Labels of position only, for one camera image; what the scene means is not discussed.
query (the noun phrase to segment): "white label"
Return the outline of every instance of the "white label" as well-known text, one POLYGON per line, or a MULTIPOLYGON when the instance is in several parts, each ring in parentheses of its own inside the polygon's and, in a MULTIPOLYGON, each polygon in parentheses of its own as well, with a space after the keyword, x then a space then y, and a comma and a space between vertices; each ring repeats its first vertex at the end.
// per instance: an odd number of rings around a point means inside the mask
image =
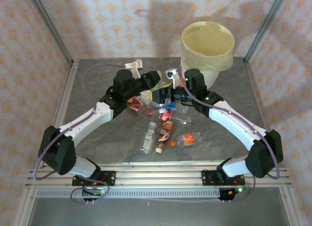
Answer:
POLYGON ((144 143, 143 143, 143 148, 145 150, 149 150, 150 149, 151 142, 152 142, 152 137, 153 137, 153 135, 151 133, 145 134, 144 143))

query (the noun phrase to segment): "yellow trash bin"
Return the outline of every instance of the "yellow trash bin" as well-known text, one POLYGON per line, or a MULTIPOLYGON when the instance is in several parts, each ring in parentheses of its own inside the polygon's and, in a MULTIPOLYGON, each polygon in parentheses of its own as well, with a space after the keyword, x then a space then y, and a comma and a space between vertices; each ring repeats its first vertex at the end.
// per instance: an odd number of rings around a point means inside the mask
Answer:
POLYGON ((224 26, 211 21, 200 21, 182 33, 182 72, 199 69, 207 89, 212 87, 221 71, 233 65, 234 37, 224 26))

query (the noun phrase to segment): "floral wallpaper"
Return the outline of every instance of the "floral wallpaper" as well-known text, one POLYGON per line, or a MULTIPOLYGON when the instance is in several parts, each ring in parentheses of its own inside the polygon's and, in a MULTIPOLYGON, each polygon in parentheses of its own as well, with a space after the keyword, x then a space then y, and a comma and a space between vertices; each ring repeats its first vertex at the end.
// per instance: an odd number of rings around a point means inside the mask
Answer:
POLYGON ((251 61, 265 124, 281 133, 284 164, 312 222, 312 0, 286 0, 251 61))
POLYGON ((244 56, 274 0, 42 0, 72 58, 178 57, 183 29, 225 25, 244 56))
POLYGON ((12 225, 68 65, 30 0, 0 0, 0 225, 12 225))

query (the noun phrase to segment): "gray stone surface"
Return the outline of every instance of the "gray stone surface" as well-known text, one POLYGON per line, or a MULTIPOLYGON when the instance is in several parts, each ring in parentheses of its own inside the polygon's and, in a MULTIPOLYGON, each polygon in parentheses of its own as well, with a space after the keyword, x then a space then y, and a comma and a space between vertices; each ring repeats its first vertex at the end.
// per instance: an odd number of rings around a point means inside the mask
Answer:
MULTIPOLYGON (((83 93, 81 79, 84 71, 96 63, 124 64, 133 62, 135 58, 113 58, 80 60, 64 123, 68 123, 92 107, 91 100, 83 93)), ((143 58, 142 72, 165 71, 180 64, 180 58, 143 58)), ((95 97, 100 99, 107 88, 112 85, 113 78, 119 68, 96 67, 87 76, 86 87, 95 97)), ((237 112, 263 127, 263 121, 254 96, 253 88, 241 57, 234 58, 233 67, 221 72, 211 88, 221 95, 237 112)), ((77 147, 77 154, 89 158, 98 164, 116 162, 156 162, 182 160, 223 160, 247 154, 247 150, 225 128, 204 115, 189 108, 192 117, 190 125, 175 124, 172 139, 188 132, 200 132, 202 139, 196 145, 187 148, 172 148, 167 144, 162 154, 144 155, 139 152, 144 133, 150 121, 157 123, 158 139, 161 122, 144 112, 137 116, 125 109, 114 120, 100 126, 89 134, 77 147)))

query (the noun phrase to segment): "yellow object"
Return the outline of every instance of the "yellow object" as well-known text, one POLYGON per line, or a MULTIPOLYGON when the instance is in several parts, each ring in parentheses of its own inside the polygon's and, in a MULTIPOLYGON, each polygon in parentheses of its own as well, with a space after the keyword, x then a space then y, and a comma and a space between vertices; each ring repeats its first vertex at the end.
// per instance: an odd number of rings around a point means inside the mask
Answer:
POLYGON ((224 26, 211 21, 200 21, 182 33, 182 72, 199 69, 207 89, 212 87, 221 71, 233 65, 234 37, 224 26))
POLYGON ((176 141, 175 141, 175 140, 172 140, 170 143, 171 143, 171 146, 172 146, 172 147, 175 147, 175 146, 176 146, 176 141))

